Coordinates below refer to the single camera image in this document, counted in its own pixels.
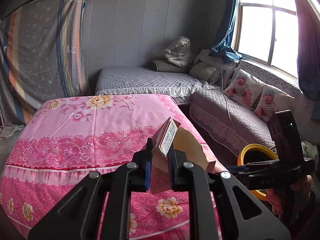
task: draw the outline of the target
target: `metal screw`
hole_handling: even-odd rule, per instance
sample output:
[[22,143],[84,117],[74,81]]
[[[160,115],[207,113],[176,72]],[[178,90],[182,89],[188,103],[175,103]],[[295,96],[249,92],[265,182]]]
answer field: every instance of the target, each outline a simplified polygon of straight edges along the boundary
[[183,163],[183,166],[185,166],[186,168],[192,168],[193,163],[192,162],[185,162],[185,163]]
[[127,163],[127,167],[129,169],[133,169],[133,168],[137,167],[137,164],[135,162],[129,162],[129,163]]
[[99,172],[97,172],[97,171],[92,171],[92,172],[89,173],[89,177],[90,177],[91,179],[96,179],[97,177],[99,177]]
[[220,173],[220,176],[223,177],[224,179],[229,179],[231,178],[231,174],[227,171],[223,171]]

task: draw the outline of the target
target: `cardboard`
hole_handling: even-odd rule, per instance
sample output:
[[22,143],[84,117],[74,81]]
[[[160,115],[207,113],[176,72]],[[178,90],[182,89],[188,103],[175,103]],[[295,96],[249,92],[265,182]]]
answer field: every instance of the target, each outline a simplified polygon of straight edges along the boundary
[[170,190],[167,154],[171,143],[176,150],[186,153],[188,161],[201,166],[207,172],[214,172],[215,161],[208,162],[203,148],[189,131],[180,123],[169,118],[152,137],[155,147],[152,150],[150,191],[157,194]]

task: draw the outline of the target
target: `sofa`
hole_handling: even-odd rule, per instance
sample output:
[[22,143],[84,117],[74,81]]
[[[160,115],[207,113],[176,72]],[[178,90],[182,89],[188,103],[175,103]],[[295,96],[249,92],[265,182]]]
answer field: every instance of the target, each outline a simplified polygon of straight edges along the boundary
[[[201,57],[198,60],[212,64],[210,57]],[[223,89],[240,69],[294,97],[291,111],[300,135],[312,144],[320,145],[320,123],[310,118],[314,102],[307,100],[295,82],[290,82],[268,68],[241,60],[231,73],[229,81],[223,85]],[[248,144],[258,143],[268,148],[274,146],[267,124],[253,111],[225,96],[221,86],[193,93],[189,114],[196,124],[210,134],[212,139],[224,145],[235,157]]]

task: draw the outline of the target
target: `gray wall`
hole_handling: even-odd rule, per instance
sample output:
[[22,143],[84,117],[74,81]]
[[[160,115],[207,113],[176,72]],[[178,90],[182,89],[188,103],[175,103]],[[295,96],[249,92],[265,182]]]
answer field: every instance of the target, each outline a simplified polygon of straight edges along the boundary
[[[12,0],[4,15],[28,0]],[[190,38],[193,49],[210,48],[224,0],[86,0],[82,47],[91,87],[108,65],[141,66],[162,58],[174,38]]]

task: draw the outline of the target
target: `white cable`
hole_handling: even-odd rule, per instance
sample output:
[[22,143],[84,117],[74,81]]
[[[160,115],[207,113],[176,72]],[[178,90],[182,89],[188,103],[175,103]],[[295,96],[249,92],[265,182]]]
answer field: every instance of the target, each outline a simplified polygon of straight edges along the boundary
[[234,128],[234,130],[235,130],[237,143],[238,143],[241,147],[243,147],[243,145],[242,145],[242,143],[241,143],[241,141],[240,141],[240,139],[239,139],[239,137],[238,137],[235,124],[233,123],[233,120],[231,119],[231,116],[230,116],[230,113],[229,113],[229,110],[228,110],[228,101],[227,101],[227,99],[226,99],[226,95],[223,93],[223,77],[222,77],[222,71],[223,71],[223,63],[222,63],[222,67],[221,67],[221,92],[222,92],[222,95],[223,95],[223,97],[224,97],[224,100],[226,101],[226,108],[227,108],[228,116],[229,116],[230,121],[231,121],[231,123],[232,123],[232,125],[233,125],[233,128]]

